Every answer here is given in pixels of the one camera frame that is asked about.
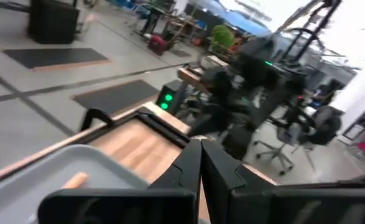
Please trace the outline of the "green plant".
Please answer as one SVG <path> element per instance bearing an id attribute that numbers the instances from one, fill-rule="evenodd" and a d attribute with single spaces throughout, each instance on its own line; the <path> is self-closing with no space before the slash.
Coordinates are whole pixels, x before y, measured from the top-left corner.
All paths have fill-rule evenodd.
<path id="1" fill-rule="evenodd" d="M 225 52 L 235 42 L 233 32 L 224 24 L 214 26 L 210 39 L 211 50 L 215 52 Z"/>

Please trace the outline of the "black box green lights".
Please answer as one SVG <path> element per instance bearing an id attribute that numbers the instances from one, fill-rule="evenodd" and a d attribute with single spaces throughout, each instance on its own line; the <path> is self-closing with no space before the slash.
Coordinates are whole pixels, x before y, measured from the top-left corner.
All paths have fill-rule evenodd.
<path id="1" fill-rule="evenodd" d="M 162 86 L 155 104 L 162 110 L 176 115 L 185 97 L 187 82 L 174 80 Z"/>

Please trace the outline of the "black cabinet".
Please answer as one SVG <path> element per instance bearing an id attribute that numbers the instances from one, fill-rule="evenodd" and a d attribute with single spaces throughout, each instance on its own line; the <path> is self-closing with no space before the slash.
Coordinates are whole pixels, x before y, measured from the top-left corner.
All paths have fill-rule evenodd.
<path id="1" fill-rule="evenodd" d="M 70 44 L 80 10 L 77 0 L 30 0 L 28 36 L 40 44 Z"/>

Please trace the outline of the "grey office chair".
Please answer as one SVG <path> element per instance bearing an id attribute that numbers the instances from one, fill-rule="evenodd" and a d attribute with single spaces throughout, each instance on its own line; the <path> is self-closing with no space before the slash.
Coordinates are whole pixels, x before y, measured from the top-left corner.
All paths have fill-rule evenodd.
<path id="1" fill-rule="evenodd" d="M 278 158 L 282 166 L 279 175 L 285 175 L 295 164 L 283 153 L 283 148 L 293 146 L 294 151 L 303 148 L 310 165 L 313 165 L 309 152 L 315 146 L 325 146 L 335 138 L 341 127 L 342 114 L 342 111 L 332 106 L 322 106 L 310 114 L 304 108 L 289 107 L 280 119 L 268 119 L 276 127 L 276 138 L 281 145 L 271 146 L 261 140 L 254 141 L 253 145 L 267 148 L 264 152 L 256 153 L 256 159 L 264 155 L 270 155 L 272 159 Z"/>

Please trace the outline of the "black floor mat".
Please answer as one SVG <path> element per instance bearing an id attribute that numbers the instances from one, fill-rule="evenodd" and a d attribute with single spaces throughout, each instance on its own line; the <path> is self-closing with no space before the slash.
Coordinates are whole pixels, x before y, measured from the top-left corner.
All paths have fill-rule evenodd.
<path id="1" fill-rule="evenodd" d="M 157 96 L 159 90 L 144 80 L 135 80 L 73 96 L 86 109 L 97 108 L 115 114 Z"/>
<path id="2" fill-rule="evenodd" d="M 30 70 L 109 61 L 103 54 L 91 48 L 6 49 L 2 53 Z"/>

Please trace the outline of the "black table frame rail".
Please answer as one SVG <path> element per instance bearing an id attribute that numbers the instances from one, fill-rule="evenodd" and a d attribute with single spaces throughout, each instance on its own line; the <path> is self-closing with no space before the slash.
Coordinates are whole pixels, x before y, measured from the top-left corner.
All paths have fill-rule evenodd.
<path id="1" fill-rule="evenodd" d="M 150 127 L 150 129 L 153 129 L 155 132 L 159 133 L 165 139 L 181 149 L 183 149 L 190 142 L 190 138 L 186 134 L 182 133 L 177 128 L 173 127 L 171 124 L 155 115 L 153 112 L 150 112 L 149 109 L 144 109 L 143 107 L 134 110 L 132 113 L 124 115 L 118 119 L 110 118 L 108 114 L 100 109 L 90 108 L 85 113 L 80 131 L 83 132 L 88 130 L 91 127 L 94 119 L 104 122 L 105 126 L 99 128 L 97 131 L 93 131 L 84 135 L 83 137 L 78 138 L 77 140 L 73 141 L 73 143 L 88 144 L 89 142 L 92 142 L 99 137 L 108 134 L 110 131 L 114 131 L 116 128 L 134 119 L 138 119 L 140 122 Z"/>

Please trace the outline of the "grey plastic tray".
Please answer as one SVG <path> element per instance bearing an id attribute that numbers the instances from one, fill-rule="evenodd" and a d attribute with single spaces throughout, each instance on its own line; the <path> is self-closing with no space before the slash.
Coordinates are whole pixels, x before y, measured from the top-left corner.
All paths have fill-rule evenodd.
<path id="1" fill-rule="evenodd" d="M 83 172 L 84 187 L 144 189 L 149 184 L 95 147 L 72 145 L 0 182 L 0 224 L 31 224 L 41 200 Z"/>

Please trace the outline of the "red bag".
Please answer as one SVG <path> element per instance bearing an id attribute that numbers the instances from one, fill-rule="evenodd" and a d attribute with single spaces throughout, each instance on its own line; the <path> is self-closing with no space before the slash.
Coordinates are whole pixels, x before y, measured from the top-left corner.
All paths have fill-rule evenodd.
<path id="1" fill-rule="evenodd" d="M 147 46 L 158 56 L 162 56 L 169 49 L 168 42 L 159 35 L 151 35 Z"/>

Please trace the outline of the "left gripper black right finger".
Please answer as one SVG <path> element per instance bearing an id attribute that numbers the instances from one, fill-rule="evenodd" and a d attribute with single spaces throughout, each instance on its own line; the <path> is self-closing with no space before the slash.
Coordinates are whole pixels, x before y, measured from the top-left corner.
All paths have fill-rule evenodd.
<path id="1" fill-rule="evenodd" d="M 274 185 L 202 140 L 201 176 L 212 224 L 365 224 L 365 175 Z"/>

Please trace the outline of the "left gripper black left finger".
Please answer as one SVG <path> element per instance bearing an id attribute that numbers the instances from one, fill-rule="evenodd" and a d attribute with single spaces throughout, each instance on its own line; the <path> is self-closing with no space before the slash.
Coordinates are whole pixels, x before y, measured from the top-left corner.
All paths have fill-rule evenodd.
<path id="1" fill-rule="evenodd" d="M 47 195 L 38 224 L 198 224 L 202 149 L 192 140 L 146 189 L 62 189 Z"/>

